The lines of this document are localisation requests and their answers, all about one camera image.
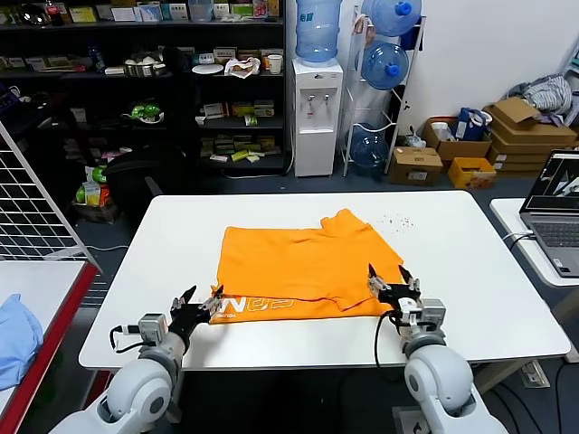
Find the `plate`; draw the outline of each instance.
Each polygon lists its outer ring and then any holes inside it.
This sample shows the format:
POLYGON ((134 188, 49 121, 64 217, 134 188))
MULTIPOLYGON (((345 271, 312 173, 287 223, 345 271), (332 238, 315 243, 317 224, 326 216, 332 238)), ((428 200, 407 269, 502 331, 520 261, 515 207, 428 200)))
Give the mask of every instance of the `plate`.
POLYGON ((223 65, 218 63, 212 63, 211 65, 197 65, 193 67, 192 71, 195 74, 202 75, 216 74, 217 72, 223 71, 223 65))

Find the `blue cloth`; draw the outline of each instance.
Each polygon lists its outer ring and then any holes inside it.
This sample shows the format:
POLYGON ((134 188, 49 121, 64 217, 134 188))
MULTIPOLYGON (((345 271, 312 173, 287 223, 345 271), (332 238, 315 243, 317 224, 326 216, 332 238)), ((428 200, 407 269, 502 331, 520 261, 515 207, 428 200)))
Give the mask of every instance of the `blue cloth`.
POLYGON ((36 316, 13 294, 0 307, 0 391, 23 379, 43 344, 43 328, 36 316))

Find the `white tabletop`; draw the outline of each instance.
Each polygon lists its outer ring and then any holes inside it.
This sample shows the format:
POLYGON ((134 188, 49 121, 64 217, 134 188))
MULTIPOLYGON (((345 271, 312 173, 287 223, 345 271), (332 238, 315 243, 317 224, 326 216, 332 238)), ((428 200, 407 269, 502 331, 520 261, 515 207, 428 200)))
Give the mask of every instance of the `white tabletop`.
MULTIPOLYGON (((223 233, 245 228, 318 228, 343 208, 370 222, 421 279, 424 297, 448 312, 447 343, 467 360, 557 356, 570 344, 525 273, 468 193, 334 193, 160 196, 128 249, 79 356, 116 369, 138 353, 115 354, 109 330, 147 312, 168 316, 193 284, 202 301, 214 285, 223 233)), ((202 325, 185 370, 372 365, 375 317, 202 325)), ((121 336, 120 343, 138 339, 121 336)), ((384 324, 380 361, 402 365, 400 339, 384 324)))
MULTIPOLYGON (((495 199, 491 201, 490 209, 495 213, 507 233, 528 231, 528 227, 523 223, 518 213, 524 201, 525 199, 495 199)), ((509 242, 513 242, 516 238, 512 237, 509 242)), ((536 241, 521 240, 517 243, 517 247, 536 270, 539 278, 548 286, 579 287, 579 278, 562 278, 559 276, 559 273, 556 272, 555 267, 553 267, 553 264, 536 241)))
MULTIPOLYGON (((83 266, 83 261, 0 260, 0 306, 20 294, 46 333, 83 266)), ((14 387, 0 391, 0 415, 13 392, 14 387)))

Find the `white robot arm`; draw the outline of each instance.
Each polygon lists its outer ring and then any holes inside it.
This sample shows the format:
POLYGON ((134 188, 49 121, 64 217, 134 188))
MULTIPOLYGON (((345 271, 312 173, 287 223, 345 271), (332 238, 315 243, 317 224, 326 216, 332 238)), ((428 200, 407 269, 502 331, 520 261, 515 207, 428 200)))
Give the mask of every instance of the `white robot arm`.
POLYGON ((222 303, 223 287, 203 304, 190 305, 194 291, 195 287, 173 302, 173 322, 168 331, 147 335, 141 327, 140 333, 154 345, 143 347, 138 359, 123 366, 89 408, 68 416, 51 434, 138 434, 152 429, 174 405, 171 396, 189 348, 189 336, 199 324, 209 323, 222 303))
POLYGON ((438 299, 421 300, 418 279, 404 267, 400 271, 406 283, 387 284, 370 265, 368 286, 381 303, 394 309, 390 321, 408 359, 406 386, 432 434, 508 434, 480 398, 467 361, 444 342, 446 308, 438 299))

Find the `orange t-shirt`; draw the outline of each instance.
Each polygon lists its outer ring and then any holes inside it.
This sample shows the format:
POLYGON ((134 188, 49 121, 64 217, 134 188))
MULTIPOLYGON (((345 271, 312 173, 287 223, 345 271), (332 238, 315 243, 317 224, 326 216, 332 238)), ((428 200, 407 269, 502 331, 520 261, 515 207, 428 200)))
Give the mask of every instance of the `orange t-shirt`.
POLYGON ((225 300, 214 323, 378 316, 368 264, 387 282, 403 283, 403 260, 370 224, 349 210, 322 229, 227 228, 217 271, 225 300))

